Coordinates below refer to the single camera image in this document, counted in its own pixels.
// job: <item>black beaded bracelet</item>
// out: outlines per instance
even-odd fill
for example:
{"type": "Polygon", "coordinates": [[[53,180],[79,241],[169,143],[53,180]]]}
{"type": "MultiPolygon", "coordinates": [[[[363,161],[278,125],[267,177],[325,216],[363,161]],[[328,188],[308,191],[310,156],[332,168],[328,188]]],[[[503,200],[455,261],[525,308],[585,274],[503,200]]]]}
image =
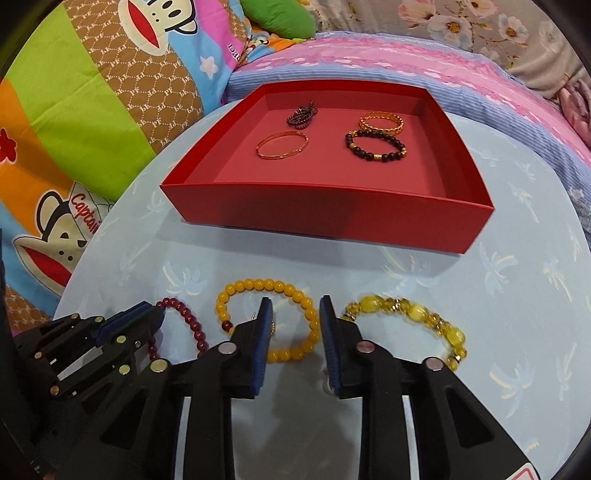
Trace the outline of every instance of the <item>black beaded bracelet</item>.
{"type": "Polygon", "coordinates": [[[404,147],[404,144],[395,136],[388,135],[382,132],[373,132],[370,130],[353,130],[345,135],[345,143],[347,147],[349,147],[355,155],[359,158],[364,158],[365,160],[377,160],[382,162],[389,162],[392,160],[400,160],[401,158],[406,157],[407,149],[404,147]],[[390,153],[371,153],[362,150],[361,147],[358,147],[353,143],[353,139],[355,137],[370,137],[370,138],[380,138],[382,140],[390,142],[394,147],[396,147],[399,151],[398,152],[390,152],[390,153]]]}

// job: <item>light blue tablecloth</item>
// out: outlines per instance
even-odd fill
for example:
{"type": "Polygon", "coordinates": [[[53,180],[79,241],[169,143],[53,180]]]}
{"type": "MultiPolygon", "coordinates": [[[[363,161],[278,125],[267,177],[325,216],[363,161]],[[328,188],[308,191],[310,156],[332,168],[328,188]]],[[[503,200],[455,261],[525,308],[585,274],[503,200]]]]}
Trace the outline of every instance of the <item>light blue tablecloth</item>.
{"type": "MultiPolygon", "coordinates": [[[[109,316],[141,300],[176,296],[215,345],[227,338],[213,312],[215,297],[240,278],[286,280],[316,302],[330,294],[338,311],[363,293],[406,296],[463,329],[469,357],[458,376],[542,479],[550,479],[591,417],[591,371],[583,359],[591,349],[591,256],[549,166],[506,135],[449,115],[496,207],[462,256],[186,224],[158,185],[231,107],[190,128],[134,181],[87,247],[56,317],[109,316]]],[[[234,321],[249,318],[260,296],[233,297],[234,321]]],[[[298,308],[272,299],[277,335],[271,347],[301,341],[307,325],[298,308]]],[[[445,356],[440,339],[398,317],[361,317],[358,323],[367,338],[400,358],[445,356]]],[[[195,357],[194,340],[177,313],[167,313],[157,338],[170,361],[195,357]]],[[[300,363],[270,365],[261,395],[234,403],[237,478],[357,478],[361,402],[329,397],[323,368],[319,345],[300,363]]]]}

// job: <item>green pillow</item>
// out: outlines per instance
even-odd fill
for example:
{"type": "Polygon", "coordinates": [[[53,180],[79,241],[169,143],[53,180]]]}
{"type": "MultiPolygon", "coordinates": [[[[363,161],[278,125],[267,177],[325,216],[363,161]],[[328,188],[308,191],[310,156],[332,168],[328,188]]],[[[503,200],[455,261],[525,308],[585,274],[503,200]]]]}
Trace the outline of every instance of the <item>green pillow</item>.
{"type": "Polygon", "coordinates": [[[311,38],[314,19],[297,0],[240,0],[246,16],[261,28],[282,38],[311,38]]]}

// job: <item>red box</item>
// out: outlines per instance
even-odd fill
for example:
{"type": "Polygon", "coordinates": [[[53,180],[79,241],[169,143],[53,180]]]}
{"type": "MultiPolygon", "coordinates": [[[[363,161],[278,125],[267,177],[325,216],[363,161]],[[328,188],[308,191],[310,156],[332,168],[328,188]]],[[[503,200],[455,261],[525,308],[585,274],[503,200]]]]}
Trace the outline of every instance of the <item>red box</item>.
{"type": "MultiPolygon", "coordinates": [[[[392,127],[387,121],[377,127],[392,127]]],[[[300,137],[267,144],[283,153],[300,137]]],[[[356,139],[375,153],[393,150],[356,139]]],[[[263,85],[218,121],[161,185],[191,223],[405,245],[464,253],[494,211],[462,139],[422,88],[364,80],[300,80],[263,85]],[[283,160],[255,147],[314,100],[309,144],[283,160]],[[408,155],[388,163],[362,160],[345,145],[368,111],[400,115],[408,155]]]]}

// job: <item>gold bangle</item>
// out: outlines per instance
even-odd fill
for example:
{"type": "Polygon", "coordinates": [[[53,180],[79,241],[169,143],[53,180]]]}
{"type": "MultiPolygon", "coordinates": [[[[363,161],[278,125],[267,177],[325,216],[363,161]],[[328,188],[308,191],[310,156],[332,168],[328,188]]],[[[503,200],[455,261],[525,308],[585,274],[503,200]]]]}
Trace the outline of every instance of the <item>gold bangle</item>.
{"type": "Polygon", "coordinates": [[[303,132],[294,132],[293,130],[290,130],[287,132],[280,132],[278,134],[270,135],[266,139],[262,140],[256,146],[256,154],[259,157],[263,158],[264,160],[281,160],[282,158],[292,157],[293,155],[297,155],[298,153],[301,153],[302,150],[304,150],[308,146],[308,142],[309,142],[308,137],[303,132]],[[300,148],[296,148],[295,150],[292,150],[287,153],[282,153],[280,155],[265,155],[265,154],[261,153],[261,147],[263,145],[265,145],[266,143],[269,143],[271,140],[275,140],[276,138],[288,137],[290,135],[296,135],[298,137],[302,137],[305,140],[304,144],[300,148]]]}
{"type": "Polygon", "coordinates": [[[388,135],[398,135],[402,129],[404,128],[404,120],[402,117],[398,115],[394,115],[393,113],[388,112],[368,112],[364,116],[359,119],[359,126],[362,130],[369,130],[371,132],[382,132],[388,135]],[[391,120],[395,124],[398,124],[396,128],[378,128],[369,125],[366,120],[370,120],[372,118],[381,118],[384,120],[391,120]]]}
{"type": "Polygon", "coordinates": [[[427,307],[418,303],[411,303],[407,299],[384,299],[379,295],[367,295],[361,300],[349,303],[343,314],[343,318],[354,322],[360,313],[402,313],[413,322],[424,323],[438,335],[447,340],[452,348],[450,355],[445,360],[447,367],[455,372],[468,351],[464,347],[466,335],[451,323],[443,320],[437,313],[430,312],[427,307]]]}

